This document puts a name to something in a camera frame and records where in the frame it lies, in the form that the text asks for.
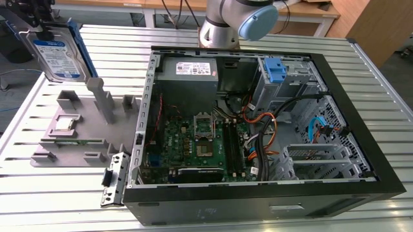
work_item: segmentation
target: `floor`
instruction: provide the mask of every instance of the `floor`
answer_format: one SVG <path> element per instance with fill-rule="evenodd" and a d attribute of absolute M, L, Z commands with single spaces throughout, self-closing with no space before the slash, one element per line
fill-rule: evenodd
<path fill-rule="evenodd" d="M 69 17 L 76 22 L 81 22 L 84 24 L 109 26 L 139 25 L 144 27 L 144 20 L 140 14 L 133 14 L 131 16 L 128 13 L 105 12 L 103 15 L 97 12 L 61 10 L 60 20 L 66 20 Z M 201 24 L 204 20 L 203 17 L 196 18 L 199 24 Z M 156 17 L 156 25 L 163 28 L 173 28 L 173 25 L 169 22 L 165 22 L 165 19 L 160 15 Z M 185 16 L 180 17 L 177 26 L 180 29 L 196 28 L 193 19 Z M 24 64 L 13 64 L 8 62 L 0 54 L 0 73 L 14 69 L 38 69 L 38 65 L 33 60 Z M 402 99 L 410 108 L 413 108 L 413 58 L 402 59 L 398 54 L 393 54 L 379 70 Z M 16 110 L 4 110 L 20 106 L 37 77 L 38 73 L 28 71 L 13 72 L 1 76 L 1 80 L 9 84 L 9 90 L 6 92 L 0 91 L 0 134 L 5 130 L 16 113 Z"/>

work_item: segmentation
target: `circuit board module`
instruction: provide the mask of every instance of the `circuit board module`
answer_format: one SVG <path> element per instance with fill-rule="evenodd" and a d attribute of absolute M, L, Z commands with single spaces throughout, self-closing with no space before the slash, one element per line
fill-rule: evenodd
<path fill-rule="evenodd" d="M 149 150 L 149 167 L 141 170 L 143 177 L 149 177 L 153 184 L 180 183 L 176 177 L 181 171 L 216 170 L 221 172 L 219 182 L 248 181 L 242 149 L 246 133 L 244 123 L 213 121 L 209 124 L 208 120 L 199 119 L 169 120 L 164 128 L 161 151 Z"/>

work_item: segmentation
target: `open computer tower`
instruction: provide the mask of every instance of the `open computer tower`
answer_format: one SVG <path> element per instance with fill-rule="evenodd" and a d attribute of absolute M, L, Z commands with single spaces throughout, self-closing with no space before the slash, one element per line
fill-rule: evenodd
<path fill-rule="evenodd" d="M 405 192 L 323 55 L 201 48 L 152 47 L 105 180 L 101 206 L 143 225 L 331 217 Z"/>

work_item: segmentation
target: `green circuit board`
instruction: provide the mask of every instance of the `green circuit board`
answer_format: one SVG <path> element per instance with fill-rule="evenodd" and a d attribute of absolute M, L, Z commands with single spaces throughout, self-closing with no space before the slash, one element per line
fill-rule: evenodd
<path fill-rule="evenodd" d="M 221 168 L 224 170 L 225 182 L 247 181 L 248 175 L 233 176 L 225 171 L 225 150 L 223 139 L 224 122 L 215 121 L 212 128 L 209 122 L 201 120 L 196 122 L 197 131 L 213 132 L 211 141 L 201 138 L 197 141 L 193 138 L 193 121 L 192 120 L 171 120 L 164 128 L 164 142 L 160 154 L 149 154 L 151 164 L 156 166 L 151 169 L 151 182 L 153 184 L 168 183 L 168 173 L 179 168 Z M 244 123 L 236 124 L 239 136 L 239 145 L 242 147 L 242 136 L 247 132 Z M 242 148 L 237 154 L 243 160 Z"/>

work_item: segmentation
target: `ram slot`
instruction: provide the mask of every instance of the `ram slot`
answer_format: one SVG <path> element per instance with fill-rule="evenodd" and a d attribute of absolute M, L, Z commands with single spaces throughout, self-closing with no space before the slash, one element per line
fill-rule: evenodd
<path fill-rule="evenodd" d="M 244 167 L 243 167 L 243 161 L 242 161 L 240 150 L 239 150 L 239 137 L 237 137 L 237 131 L 236 131 L 236 124 L 229 125 L 229 138 L 231 138 L 235 172 L 240 174 L 244 172 Z"/>
<path fill-rule="evenodd" d="M 233 158 L 232 158 L 229 126 L 231 125 L 228 123 L 224 123 L 224 126 L 223 126 L 223 139 L 224 139 L 224 150 L 225 150 L 225 171 L 227 171 L 227 175 L 232 175 L 232 173 L 235 172 Z"/>

